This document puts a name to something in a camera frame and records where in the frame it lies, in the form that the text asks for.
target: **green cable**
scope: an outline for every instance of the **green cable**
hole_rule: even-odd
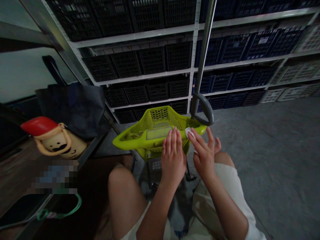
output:
[[[49,218],[62,219],[62,218],[65,218],[67,216],[70,216],[71,214],[74,214],[80,208],[80,206],[82,204],[82,199],[81,199],[80,195],[78,193],[76,193],[75,195],[78,197],[78,204],[76,205],[76,207],[71,212],[66,213],[66,214],[59,213],[59,214],[56,214],[54,217],[49,217]],[[38,216],[37,216],[37,220],[38,221],[44,220],[45,218],[47,218],[49,216],[50,213],[51,212],[49,212],[48,209],[42,209],[40,211],[40,213],[38,214]]]

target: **blue plastic crate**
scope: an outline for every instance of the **blue plastic crate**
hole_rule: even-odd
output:
[[[276,68],[258,69],[252,76],[248,87],[257,87],[266,85],[274,75]]]
[[[213,76],[202,77],[200,91],[199,91],[201,94],[209,93],[211,83],[212,83],[212,78],[213,78]],[[193,78],[192,94],[194,93],[194,88],[196,86],[196,80],[197,80],[196,77]]]
[[[209,0],[201,1],[200,23],[204,23],[207,17]],[[217,0],[216,10],[214,12],[214,20],[224,20],[233,18],[234,9],[236,8],[237,0]]]
[[[278,32],[279,30],[275,29],[254,33],[247,54],[243,60],[267,57]]]
[[[274,57],[290,54],[305,30],[306,26],[280,30],[278,40],[273,44],[268,56]]]
[[[229,84],[228,90],[245,88],[248,86],[255,70],[235,72]]]
[[[238,62],[242,59],[249,44],[251,34],[232,35],[224,38],[219,63]]]
[[[247,92],[229,94],[223,108],[241,107],[244,99],[247,96]]]
[[[263,13],[266,0],[239,0],[235,18],[248,17]]]
[[[211,66],[218,63],[222,43],[223,43],[223,38],[210,39],[208,44],[208,49],[207,49],[206,62],[204,64],[205,66]],[[197,42],[196,62],[194,64],[195,67],[198,67],[200,63],[201,47],[202,47],[202,40]]]
[[[293,9],[293,0],[268,0],[265,13],[284,12]]]
[[[212,80],[210,92],[226,91],[228,89],[231,78],[232,73],[216,75]]]
[[[227,95],[209,98],[209,103],[212,107],[212,110],[223,108],[223,105],[224,105],[226,99],[227,99]]]

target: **white shelf beam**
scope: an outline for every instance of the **white shelf beam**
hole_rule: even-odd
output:
[[[240,24],[249,24],[249,23],[269,21],[269,20],[282,19],[282,18],[288,18],[288,17],[303,16],[307,14],[316,13],[319,10],[320,10],[319,7],[303,8],[303,9],[296,9],[296,10],[290,10],[285,12],[268,13],[268,14],[261,14],[257,16],[251,16],[251,17],[216,21],[216,22],[213,22],[212,28],[236,26]],[[204,29],[204,23],[199,24],[199,30],[203,30],[203,29]],[[194,30],[194,24],[181,26],[181,27],[147,31],[147,32],[131,33],[131,34],[120,35],[120,36],[104,37],[104,38],[98,38],[98,39],[92,39],[92,40],[86,40],[86,41],[80,41],[80,42],[70,42],[70,45],[75,48],[92,47],[92,46],[97,46],[101,44],[118,43],[123,41],[137,40],[137,39],[143,39],[143,38],[149,38],[149,37],[158,37],[158,36],[183,33],[183,32],[193,32],[193,30]]]

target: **leg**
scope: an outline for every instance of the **leg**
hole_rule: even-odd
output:
[[[108,195],[113,239],[124,237],[137,223],[147,207],[141,189],[126,168],[115,168],[109,175]]]

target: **knee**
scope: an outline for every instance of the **knee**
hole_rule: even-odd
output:
[[[228,166],[231,166],[231,167],[235,168],[231,157],[226,152],[218,152],[218,153],[216,153],[216,155],[214,156],[214,162],[215,163],[225,164],[225,165],[228,165]]]

